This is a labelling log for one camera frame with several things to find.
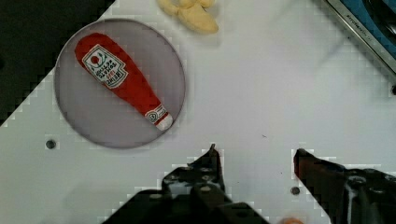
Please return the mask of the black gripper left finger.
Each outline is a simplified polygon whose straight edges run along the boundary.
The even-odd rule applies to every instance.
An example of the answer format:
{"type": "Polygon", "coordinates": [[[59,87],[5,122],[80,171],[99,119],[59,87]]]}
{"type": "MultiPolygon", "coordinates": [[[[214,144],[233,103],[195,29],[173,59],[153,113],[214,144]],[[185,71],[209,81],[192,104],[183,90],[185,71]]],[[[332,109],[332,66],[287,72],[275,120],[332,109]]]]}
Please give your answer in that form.
{"type": "Polygon", "coordinates": [[[194,186],[206,184],[225,190],[220,154],[215,144],[195,161],[166,175],[162,180],[162,190],[172,196],[188,195],[194,186]]]}

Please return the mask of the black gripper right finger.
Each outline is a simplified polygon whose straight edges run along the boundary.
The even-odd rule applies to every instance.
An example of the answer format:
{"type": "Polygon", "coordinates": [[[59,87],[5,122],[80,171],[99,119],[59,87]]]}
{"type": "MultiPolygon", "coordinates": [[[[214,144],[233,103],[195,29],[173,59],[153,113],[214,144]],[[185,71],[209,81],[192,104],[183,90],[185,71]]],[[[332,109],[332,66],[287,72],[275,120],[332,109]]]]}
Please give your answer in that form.
{"type": "Polygon", "coordinates": [[[396,182],[376,169],[347,169],[299,148],[294,173],[332,224],[396,224],[396,182]]]}

